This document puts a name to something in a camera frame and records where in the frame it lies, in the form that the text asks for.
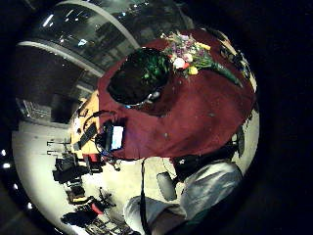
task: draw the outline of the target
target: flower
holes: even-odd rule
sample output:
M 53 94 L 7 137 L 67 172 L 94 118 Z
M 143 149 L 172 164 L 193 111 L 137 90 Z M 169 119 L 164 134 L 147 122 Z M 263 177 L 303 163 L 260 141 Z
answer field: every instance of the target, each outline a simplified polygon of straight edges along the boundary
M 184 59 L 178 57 L 175 59 L 174 63 L 173 63 L 173 66 L 176 68 L 176 69 L 181 69 L 185 66 L 185 61 Z
M 193 61 L 193 56 L 190 53 L 186 53 L 183 55 L 183 59 L 187 62 L 192 62 Z
M 203 49 L 205 49 L 205 50 L 207 50 L 207 51 L 209 51 L 209 50 L 211 49 L 210 46 L 208 46 L 208 45 L 206 45 L 206 44 L 203 44 L 203 43 L 200 43 L 200 42 L 196 42 L 195 44 L 196 44 L 197 46 L 202 47 Z
M 190 64 L 185 62 L 185 65 L 183 66 L 183 69 L 185 70 Z
M 189 67 L 188 68 L 188 74 L 190 74 L 190 75 L 198 74 L 198 69 L 196 67 Z
M 187 35 L 182 35 L 182 34 L 180 34 L 179 35 L 181 38 L 182 38 L 182 40 L 184 40 L 184 41 L 188 41 L 189 40 L 189 36 L 187 36 Z

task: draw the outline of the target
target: person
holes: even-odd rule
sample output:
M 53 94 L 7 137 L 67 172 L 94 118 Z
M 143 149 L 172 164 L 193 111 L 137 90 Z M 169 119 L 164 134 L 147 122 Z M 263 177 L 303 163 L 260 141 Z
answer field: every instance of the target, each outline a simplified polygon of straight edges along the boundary
M 199 222 L 208 210 L 226 198 L 240 183 L 236 164 L 218 160 L 205 165 L 184 181 L 178 205 L 146 197 L 147 222 L 153 235 L 165 234 L 186 221 Z M 145 234 L 140 216 L 140 197 L 131 198 L 123 208 L 124 219 L 134 231 Z
M 171 77 L 172 69 L 165 54 L 155 48 L 141 48 L 127 57 L 107 90 L 125 108 L 160 117 L 172 103 L 167 97 Z

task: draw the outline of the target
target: ceiling light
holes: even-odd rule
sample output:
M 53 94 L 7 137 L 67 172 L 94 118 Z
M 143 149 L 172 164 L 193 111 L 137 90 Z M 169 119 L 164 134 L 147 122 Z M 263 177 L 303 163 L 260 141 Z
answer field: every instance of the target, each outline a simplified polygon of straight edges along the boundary
M 28 203 L 28 204 L 27 204 L 27 208 L 28 208 L 29 210 L 31 210 L 31 209 L 32 209 L 32 203 Z
M 80 39 L 80 41 L 78 42 L 78 46 L 83 46 L 83 45 L 85 45 L 87 43 L 87 40 L 85 40 L 85 39 Z
M 4 163 L 4 164 L 2 164 L 2 167 L 3 167 L 3 168 L 10 168 L 10 167 L 11 167 L 11 164 L 9 164 L 9 163 Z
M 53 14 L 50 15 L 47 20 L 45 21 L 45 23 L 43 24 L 43 26 L 47 26 L 48 22 L 53 18 Z

